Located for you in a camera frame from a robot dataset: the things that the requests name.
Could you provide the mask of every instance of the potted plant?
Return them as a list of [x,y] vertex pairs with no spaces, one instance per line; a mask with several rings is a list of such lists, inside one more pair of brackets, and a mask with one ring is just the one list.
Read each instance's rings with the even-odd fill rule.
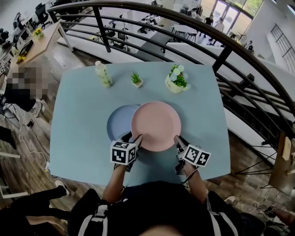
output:
[[131,80],[135,87],[139,88],[142,86],[143,80],[140,79],[139,74],[137,72],[132,73]]
[[183,65],[173,65],[170,73],[165,79],[165,84],[167,88],[175,94],[178,94],[190,88],[190,85],[186,82],[188,75],[185,74],[183,71]]
[[36,29],[33,33],[33,36],[35,36],[37,39],[41,39],[44,36],[42,28],[39,27],[38,29]]

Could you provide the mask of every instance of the light blue table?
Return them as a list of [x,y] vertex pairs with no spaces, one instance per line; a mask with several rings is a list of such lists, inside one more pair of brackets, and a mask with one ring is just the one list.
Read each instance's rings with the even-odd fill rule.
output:
[[[53,113],[50,143],[51,174],[76,181],[106,185],[111,177],[110,144],[106,123],[111,113],[126,104],[163,101],[170,104],[182,122],[181,135],[191,144],[212,153],[203,179],[230,173],[230,148],[224,108],[213,70],[209,66],[184,63],[191,89],[173,94],[165,78],[173,63],[121,63],[107,65],[114,85],[102,87],[94,67],[63,74]],[[131,84],[137,71],[143,86]],[[180,183],[175,174],[177,150],[164,152],[141,150],[125,186],[163,180]]]

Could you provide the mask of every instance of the bottle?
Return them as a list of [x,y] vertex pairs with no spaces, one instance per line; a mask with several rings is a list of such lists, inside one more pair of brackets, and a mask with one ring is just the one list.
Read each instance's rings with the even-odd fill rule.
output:
[[109,88],[112,86],[112,79],[109,77],[106,71],[106,65],[102,64],[100,61],[95,63],[95,72],[100,78],[104,87]]

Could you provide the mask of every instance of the pink plate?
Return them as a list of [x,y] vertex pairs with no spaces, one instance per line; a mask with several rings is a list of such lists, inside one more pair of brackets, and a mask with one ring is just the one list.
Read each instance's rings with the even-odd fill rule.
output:
[[143,135],[142,147],[161,152],[174,145],[174,136],[180,135],[181,123],[177,112],[161,101],[141,105],[133,114],[131,131],[134,138]]

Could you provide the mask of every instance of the plate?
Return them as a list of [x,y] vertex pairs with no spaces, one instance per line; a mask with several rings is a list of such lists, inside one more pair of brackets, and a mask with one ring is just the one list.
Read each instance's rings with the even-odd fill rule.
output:
[[106,130],[111,141],[131,131],[131,119],[139,105],[125,105],[112,112],[107,120]]
[[143,135],[144,149],[161,152],[174,145],[174,136],[180,135],[181,122],[173,107],[161,101],[151,101],[134,113],[131,131],[134,138]]

